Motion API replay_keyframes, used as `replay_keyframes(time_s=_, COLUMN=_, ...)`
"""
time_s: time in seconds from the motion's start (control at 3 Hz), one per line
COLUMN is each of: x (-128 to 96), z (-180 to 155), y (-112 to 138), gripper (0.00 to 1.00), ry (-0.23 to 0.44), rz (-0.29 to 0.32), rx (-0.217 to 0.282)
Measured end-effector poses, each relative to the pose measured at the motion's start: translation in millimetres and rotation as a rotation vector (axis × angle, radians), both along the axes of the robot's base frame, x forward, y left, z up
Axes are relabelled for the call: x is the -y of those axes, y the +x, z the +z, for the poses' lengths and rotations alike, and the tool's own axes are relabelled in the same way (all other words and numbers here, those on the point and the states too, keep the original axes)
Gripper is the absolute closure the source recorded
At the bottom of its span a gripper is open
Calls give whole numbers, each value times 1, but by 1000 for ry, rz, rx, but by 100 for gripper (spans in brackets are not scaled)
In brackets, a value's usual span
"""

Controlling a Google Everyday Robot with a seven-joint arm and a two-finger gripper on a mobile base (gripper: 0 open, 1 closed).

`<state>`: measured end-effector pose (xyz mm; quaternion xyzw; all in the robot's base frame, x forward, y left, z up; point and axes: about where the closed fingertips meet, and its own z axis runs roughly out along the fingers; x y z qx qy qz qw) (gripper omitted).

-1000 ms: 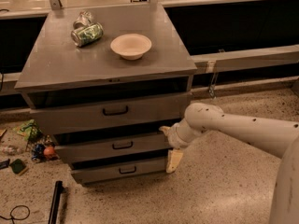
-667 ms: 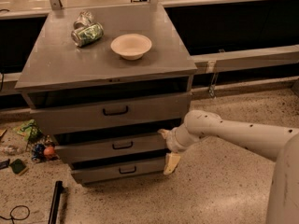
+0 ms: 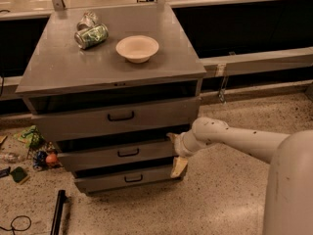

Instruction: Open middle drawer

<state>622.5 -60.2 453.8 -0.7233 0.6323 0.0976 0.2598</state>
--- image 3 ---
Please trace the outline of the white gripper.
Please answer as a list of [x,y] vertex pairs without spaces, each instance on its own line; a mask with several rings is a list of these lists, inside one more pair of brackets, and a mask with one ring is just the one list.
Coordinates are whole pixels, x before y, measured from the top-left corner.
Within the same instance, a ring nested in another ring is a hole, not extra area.
[[170,173],[171,178],[178,178],[188,165],[186,158],[193,156],[200,149],[199,142],[192,131],[182,132],[181,134],[169,132],[166,136],[174,143],[174,150],[180,156],[174,158],[173,168]]

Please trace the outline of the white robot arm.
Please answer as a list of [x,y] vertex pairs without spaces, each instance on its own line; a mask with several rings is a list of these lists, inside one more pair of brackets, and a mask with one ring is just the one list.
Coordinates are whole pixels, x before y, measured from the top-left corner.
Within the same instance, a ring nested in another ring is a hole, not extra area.
[[313,235],[313,131],[294,134],[242,129],[209,117],[190,130],[169,133],[177,157],[171,176],[179,177],[194,156],[221,143],[270,165],[262,235]]

